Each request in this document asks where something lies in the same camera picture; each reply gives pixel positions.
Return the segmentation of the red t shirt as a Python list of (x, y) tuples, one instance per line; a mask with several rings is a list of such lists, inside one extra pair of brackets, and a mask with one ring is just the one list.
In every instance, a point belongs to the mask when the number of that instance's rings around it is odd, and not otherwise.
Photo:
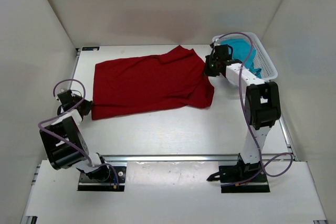
[(212, 105), (214, 87), (194, 49), (177, 46), (162, 55), (109, 60), (95, 65), (91, 118)]

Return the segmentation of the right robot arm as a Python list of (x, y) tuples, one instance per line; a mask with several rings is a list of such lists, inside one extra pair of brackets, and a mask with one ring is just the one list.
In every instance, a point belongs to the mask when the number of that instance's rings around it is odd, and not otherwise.
[(240, 60), (233, 59), (232, 46), (211, 44), (211, 49), (211, 54), (206, 56), (204, 75), (223, 75), (238, 86), (248, 130), (237, 164), (210, 175), (207, 181), (237, 177), (239, 185), (254, 179), (265, 169), (262, 150), (269, 131), (281, 116), (278, 85), (262, 80), (251, 73)]

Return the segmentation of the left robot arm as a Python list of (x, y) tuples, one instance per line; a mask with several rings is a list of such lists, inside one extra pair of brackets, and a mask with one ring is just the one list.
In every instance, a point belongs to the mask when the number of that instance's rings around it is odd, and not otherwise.
[(47, 126), (40, 126), (39, 133), (48, 160), (55, 170), (75, 168), (88, 179), (100, 183), (113, 182), (114, 171), (102, 156), (89, 157), (89, 150), (80, 131), (79, 124), (89, 114), (93, 102), (75, 94), (72, 90), (60, 91), (56, 99), (60, 102), (57, 118)]

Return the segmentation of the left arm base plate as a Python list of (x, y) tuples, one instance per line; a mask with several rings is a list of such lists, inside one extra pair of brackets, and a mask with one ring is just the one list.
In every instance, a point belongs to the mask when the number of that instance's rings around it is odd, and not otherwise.
[(113, 167), (117, 176), (115, 176), (114, 171), (110, 167), (100, 168), (89, 175), (81, 172), (77, 191), (124, 192), (127, 164), (117, 163)]

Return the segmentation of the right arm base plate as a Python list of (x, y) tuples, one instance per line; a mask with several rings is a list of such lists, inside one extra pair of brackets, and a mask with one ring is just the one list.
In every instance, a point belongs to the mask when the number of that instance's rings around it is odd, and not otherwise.
[(267, 176), (260, 172), (240, 173), (234, 166), (219, 166), (222, 194), (269, 193)]

